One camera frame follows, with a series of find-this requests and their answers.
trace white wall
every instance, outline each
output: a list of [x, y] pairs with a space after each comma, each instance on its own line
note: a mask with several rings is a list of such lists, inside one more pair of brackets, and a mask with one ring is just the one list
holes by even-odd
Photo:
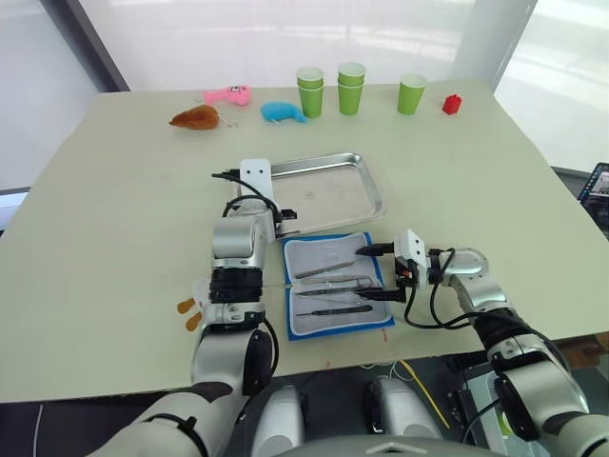
[[132, 90], [294, 86], [357, 60], [370, 83], [405, 72], [494, 87], [536, 0], [80, 0]]
[[31, 186], [97, 92], [38, 0], [1, 0], [0, 189]]
[[609, 162], [609, 1], [539, 0], [496, 95], [555, 167]]

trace yellow cable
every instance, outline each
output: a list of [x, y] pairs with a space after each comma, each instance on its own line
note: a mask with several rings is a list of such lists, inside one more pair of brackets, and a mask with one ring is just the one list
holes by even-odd
[[419, 385], [419, 387], [422, 390], [422, 393], [425, 394], [425, 396], [427, 397], [427, 400], [429, 400], [429, 403], [431, 403], [431, 406], [434, 407], [434, 409], [438, 413], [438, 416], [440, 417], [440, 419], [442, 420], [442, 422], [444, 423], [446, 428], [450, 429], [450, 426], [448, 425], [448, 422], [446, 422], [444, 415], [442, 414], [442, 412], [438, 408], [438, 405], [436, 405], [436, 402], [434, 402], [434, 399], [431, 397], [431, 395], [429, 394], [429, 392], [427, 391], [427, 389], [425, 388], [425, 386], [419, 379], [419, 376], [417, 376], [417, 373], [415, 373], [415, 370], [412, 369], [412, 367], [410, 365], [408, 365], [404, 360], [401, 360], [400, 363], [403, 365], [404, 368], [406, 368], [406, 371], [408, 371], [410, 373], [410, 375], [412, 376], [412, 378], [417, 382], [417, 384]]

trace orange object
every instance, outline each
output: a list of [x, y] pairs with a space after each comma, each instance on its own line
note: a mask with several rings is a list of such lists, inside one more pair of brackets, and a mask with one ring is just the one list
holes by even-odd
[[193, 130], [215, 129], [219, 123], [220, 115], [218, 111], [209, 105], [201, 105], [181, 112], [177, 116], [173, 116], [173, 119], [169, 121], [169, 124], [172, 126]]
[[203, 318], [203, 314], [197, 312], [194, 316], [187, 320], [187, 330], [194, 331], [199, 326], [201, 319]]
[[186, 312], [189, 312], [193, 306], [194, 306], [194, 299], [190, 298], [184, 302], [178, 303], [178, 312], [180, 314], [184, 314]]

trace white bracket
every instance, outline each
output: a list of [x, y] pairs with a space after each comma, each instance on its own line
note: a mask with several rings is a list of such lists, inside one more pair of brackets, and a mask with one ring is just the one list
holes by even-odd
[[398, 236], [393, 242], [396, 259], [407, 266], [408, 260], [417, 264], [419, 282], [417, 288], [426, 288], [427, 282], [427, 252], [423, 240], [411, 229]]

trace black strap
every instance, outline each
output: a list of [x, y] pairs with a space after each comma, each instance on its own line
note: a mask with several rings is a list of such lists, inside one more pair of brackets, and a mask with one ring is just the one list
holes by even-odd
[[181, 417], [173, 414], [162, 412], [148, 417], [144, 422], [152, 422], [154, 419], [167, 419], [168, 421], [175, 422], [178, 425], [177, 429], [190, 438], [190, 441], [192, 441], [194, 446], [199, 449], [201, 457], [209, 457], [209, 454], [207, 454], [206, 445], [203, 443], [203, 440], [199, 437], [197, 432], [194, 431], [194, 425], [197, 423], [196, 418], [190, 416], [188, 419], [184, 420]]

